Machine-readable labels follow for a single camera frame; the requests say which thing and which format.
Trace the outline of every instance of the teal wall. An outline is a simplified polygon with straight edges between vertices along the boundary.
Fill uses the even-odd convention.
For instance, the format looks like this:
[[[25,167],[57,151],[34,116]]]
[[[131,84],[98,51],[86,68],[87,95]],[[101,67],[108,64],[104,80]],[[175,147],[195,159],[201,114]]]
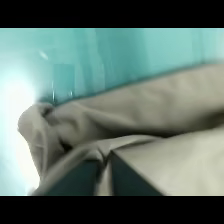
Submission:
[[[0,88],[9,91],[17,85],[20,93],[23,88],[18,83],[23,82],[35,100],[57,98],[57,102],[92,95],[220,60],[224,57],[223,35],[221,28],[0,29]],[[20,100],[14,96],[17,92],[10,95],[7,91],[0,97],[13,106],[0,110],[0,132],[5,137],[0,150],[0,183],[4,183],[0,195],[21,195],[24,183],[15,171],[11,149],[10,131],[15,127],[9,127],[14,104],[20,105]]]

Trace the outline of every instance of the fabric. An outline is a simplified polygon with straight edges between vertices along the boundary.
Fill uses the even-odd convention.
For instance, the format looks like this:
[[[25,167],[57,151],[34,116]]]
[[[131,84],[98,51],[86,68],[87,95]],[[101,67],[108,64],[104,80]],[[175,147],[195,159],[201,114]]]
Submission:
[[[204,65],[59,107],[31,106],[18,126],[41,176],[37,191],[85,160],[103,172],[116,150],[164,195],[224,195],[223,86],[224,65]]]

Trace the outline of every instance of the crumpled fabric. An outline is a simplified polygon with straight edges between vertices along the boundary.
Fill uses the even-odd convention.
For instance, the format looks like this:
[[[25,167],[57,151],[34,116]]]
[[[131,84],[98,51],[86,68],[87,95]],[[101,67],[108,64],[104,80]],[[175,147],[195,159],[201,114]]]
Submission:
[[[18,127],[41,177],[37,191],[85,160],[99,161],[103,173],[113,150],[164,195],[224,195],[223,86],[224,65],[203,65],[58,107],[31,106]],[[110,195],[106,176],[99,189]]]

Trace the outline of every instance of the beige fabric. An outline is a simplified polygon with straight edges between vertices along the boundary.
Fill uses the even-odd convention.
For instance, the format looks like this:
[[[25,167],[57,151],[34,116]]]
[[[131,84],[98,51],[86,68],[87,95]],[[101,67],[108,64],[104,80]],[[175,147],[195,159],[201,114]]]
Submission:
[[[223,111],[224,65],[206,65],[130,85],[99,96],[76,100],[57,108],[49,104],[35,104],[21,116],[19,131],[29,143],[39,174],[44,177],[41,188],[45,190],[46,186],[52,186],[54,181],[59,180],[60,175],[64,175],[80,161],[92,158],[105,164],[110,150],[126,144],[133,148],[133,144],[138,142],[138,145],[141,143],[147,153],[160,152],[157,157],[155,156],[158,163],[155,162],[151,165],[154,166],[153,170],[155,171],[152,177],[151,174],[146,175],[142,171],[143,168],[140,171],[146,178],[152,178],[163,192],[171,195],[200,195],[200,189],[206,188],[206,190],[202,190],[203,194],[224,194],[224,190],[223,192],[214,190],[215,187],[212,184],[204,186],[213,181],[211,175],[208,180],[204,181],[203,179],[200,182],[194,179],[195,176],[189,178],[193,172],[189,171],[189,176],[186,176],[183,171],[182,179],[178,179],[182,176],[181,170],[183,169],[181,167],[185,166],[185,163],[186,167],[189,167],[191,162],[195,163],[195,158],[203,158],[204,151],[207,154],[210,153],[206,157],[206,170],[201,168],[200,163],[198,167],[194,167],[199,169],[201,174],[208,170],[212,172],[214,163],[209,158],[218,154],[222,158],[222,129],[210,130],[207,135],[204,132],[197,132],[162,141],[153,137],[153,135],[172,136],[214,127],[219,122],[216,115]],[[212,148],[203,150],[205,147],[202,144],[204,136],[206,138],[211,136],[210,146],[213,146],[215,150]],[[200,144],[191,144],[191,141],[200,142]],[[72,152],[66,154],[61,142],[74,148]],[[147,164],[146,161],[151,161],[150,158],[147,158],[150,156],[149,153],[144,158],[143,164]],[[179,162],[179,165],[170,163],[172,156],[179,158],[178,161],[180,158],[184,158],[183,163]],[[130,163],[135,166],[133,158]],[[173,168],[169,170],[164,168],[166,166]],[[151,168],[149,171],[149,168],[146,167],[145,170],[148,173],[153,172]],[[175,169],[179,169],[178,172],[180,172],[176,176],[173,171]],[[195,181],[196,185],[191,185],[194,189],[187,191],[180,186],[181,184],[177,184],[172,191],[169,188],[172,184],[168,180],[158,181],[159,175],[162,173],[164,176],[169,176],[169,181],[173,185],[178,182],[175,178],[181,183]],[[221,184],[220,189],[224,189],[222,180],[219,181],[220,177],[217,177],[215,183]]]

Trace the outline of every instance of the turquoise background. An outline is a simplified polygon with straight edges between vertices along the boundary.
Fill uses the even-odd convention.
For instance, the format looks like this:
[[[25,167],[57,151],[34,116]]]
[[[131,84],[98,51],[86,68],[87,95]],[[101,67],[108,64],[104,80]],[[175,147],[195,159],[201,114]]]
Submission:
[[[222,28],[2,28],[0,87],[22,80],[35,100],[61,103],[222,60],[223,35]],[[4,94],[0,97],[6,101]],[[10,148],[10,131],[16,127],[9,128],[11,111],[4,103],[0,113],[0,195],[24,195],[25,183]]]

